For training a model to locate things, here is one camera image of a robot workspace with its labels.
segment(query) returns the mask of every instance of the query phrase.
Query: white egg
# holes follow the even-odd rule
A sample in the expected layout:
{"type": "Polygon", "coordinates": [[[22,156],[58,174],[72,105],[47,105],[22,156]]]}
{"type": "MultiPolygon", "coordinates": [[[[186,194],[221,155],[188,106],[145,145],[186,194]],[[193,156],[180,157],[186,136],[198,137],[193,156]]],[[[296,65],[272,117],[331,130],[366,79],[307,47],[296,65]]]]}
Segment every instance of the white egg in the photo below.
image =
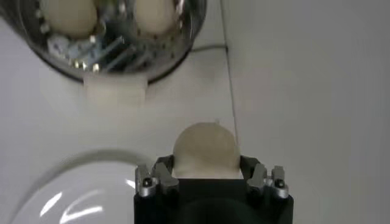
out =
{"type": "Polygon", "coordinates": [[[215,123],[187,128],[174,147],[177,178],[239,178],[240,152],[230,131],[215,123]]]}
{"type": "Polygon", "coordinates": [[[173,0],[136,0],[134,16],[143,32],[154,35],[168,31],[178,18],[173,0]]]}
{"type": "Polygon", "coordinates": [[[41,0],[40,8],[54,31],[72,38],[87,37],[98,20],[93,0],[41,0]]]}

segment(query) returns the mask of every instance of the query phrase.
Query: metal screw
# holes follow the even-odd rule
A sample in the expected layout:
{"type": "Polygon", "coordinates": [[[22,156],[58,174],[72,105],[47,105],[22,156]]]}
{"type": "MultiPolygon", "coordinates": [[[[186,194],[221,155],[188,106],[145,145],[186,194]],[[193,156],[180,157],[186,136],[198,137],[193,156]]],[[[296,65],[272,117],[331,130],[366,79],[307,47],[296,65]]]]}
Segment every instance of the metal screw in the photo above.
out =
{"type": "Polygon", "coordinates": [[[145,178],[142,182],[143,187],[150,187],[153,185],[153,180],[151,178],[145,178]]]}
{"type": "Polygon", "coordinates": [[[285,188],[286,184],[284,180],[277,179],[275,180],[275,187],[277,188],[285,188]]]}

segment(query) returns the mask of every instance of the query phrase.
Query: white surface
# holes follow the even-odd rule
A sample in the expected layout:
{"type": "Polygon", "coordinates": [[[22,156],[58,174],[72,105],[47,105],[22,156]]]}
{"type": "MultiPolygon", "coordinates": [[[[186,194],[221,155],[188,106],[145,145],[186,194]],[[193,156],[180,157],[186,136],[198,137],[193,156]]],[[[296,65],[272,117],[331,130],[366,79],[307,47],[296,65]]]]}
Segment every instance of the white surface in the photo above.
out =
{"type": "Polygon", "coordinates": [[[13,224],[129,224],[134,220],[135,166],[92,163],[68,170],[40,189],[13,224]]]}
{"type": "MultiPolygon", "coordinates": [[[[205,27],[214,26],[208,21],[205,27]]],[[[120,149],[155,159],[172,153],[178,135],[194,123],[218,120],[235,129],[223,50],[191,54],[149,87],[141,108],[96,110],[82,85],[49,68],[1,20],[0,30],[2,223],[9,223],[38,180],[81,153],[120,149]]],[[[213,40],[200,37],[198,43],[213,40]]]]}
{"type": "Polygon", "coordinates": [[[223,3],[241,150],[285,167],[294,223],[388,223],[390,2],[223,3]]]}

